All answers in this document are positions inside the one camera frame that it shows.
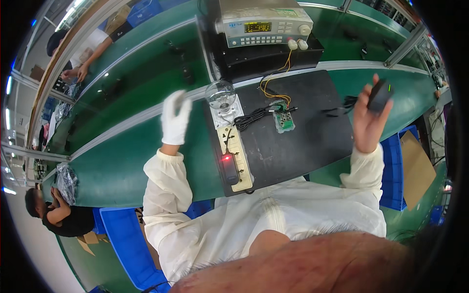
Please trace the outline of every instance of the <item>light bulb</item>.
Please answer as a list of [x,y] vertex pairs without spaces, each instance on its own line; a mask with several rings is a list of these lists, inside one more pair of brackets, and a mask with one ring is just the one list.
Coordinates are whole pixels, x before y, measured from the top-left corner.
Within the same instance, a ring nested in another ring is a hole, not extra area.
[[228,112],[236,100],[235,87],[225,80],[214,81],[207,86],[205,99],[213,109]]

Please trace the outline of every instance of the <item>circuit board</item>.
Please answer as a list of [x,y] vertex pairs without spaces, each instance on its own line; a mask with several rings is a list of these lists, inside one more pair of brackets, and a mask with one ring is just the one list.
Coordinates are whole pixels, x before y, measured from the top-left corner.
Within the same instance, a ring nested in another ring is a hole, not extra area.
[[[277,100],[273,103],[270,103],[270,105],[278,105],[278,109],[275,110],[285,111],[288,109],[287,103],[284,100]],[[295,128],[295,124],[293,123],[293,118],[290,112],[273,112],[272,114],[278,133],[284,133],[285,131],[290,131]]]

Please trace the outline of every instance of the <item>black cap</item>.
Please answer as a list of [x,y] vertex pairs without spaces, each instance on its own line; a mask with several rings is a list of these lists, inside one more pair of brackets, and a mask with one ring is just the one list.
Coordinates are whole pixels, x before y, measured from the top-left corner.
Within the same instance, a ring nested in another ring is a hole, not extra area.
[[53,51],[60,45],[60,40],[62,40],[67,34],[68,30],[58,30],[51,35],[49,41],[47,42],[47,55],[52,57]]

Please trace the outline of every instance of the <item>plastic bag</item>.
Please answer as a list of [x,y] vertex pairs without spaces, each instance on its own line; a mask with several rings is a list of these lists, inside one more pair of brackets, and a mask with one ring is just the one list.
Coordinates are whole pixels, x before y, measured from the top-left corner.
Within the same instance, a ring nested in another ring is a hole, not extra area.
[[56,166],[57,188],[64,201],[69,205],[75,205],[75,191],[78,178],[67,163],[60,163]]
[[60,102],[55,108],[55,121],[58,122],[68,116],[70,112],[71,105]]

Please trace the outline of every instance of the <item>gloved hand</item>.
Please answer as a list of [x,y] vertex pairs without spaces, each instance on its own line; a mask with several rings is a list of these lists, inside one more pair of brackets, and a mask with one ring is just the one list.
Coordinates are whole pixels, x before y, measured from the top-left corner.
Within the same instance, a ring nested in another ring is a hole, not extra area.
[[[373,76],[373,85],[379,81],[377,74]],[[358,95],[358,100],[354,107],[353,132],[355,138],[355,147],[359,152],[373,152],[383,134],[384,125],[387,117],[393,108],[393,101],[389,100],[380,115],[368,111],[368,100],[370,98],[372,87],[367,84]]]
[[[192,110],[192,100],[184,99],[185,93],[185,90],[178,90],[164,101],[163,114],[161,115],[161,125],[163,126],[163,138],[161,141],[165,144],[184,144],[189,115]],[[182,99],[184,100],[182,101],[181,109],[176,116],[176,107]]]

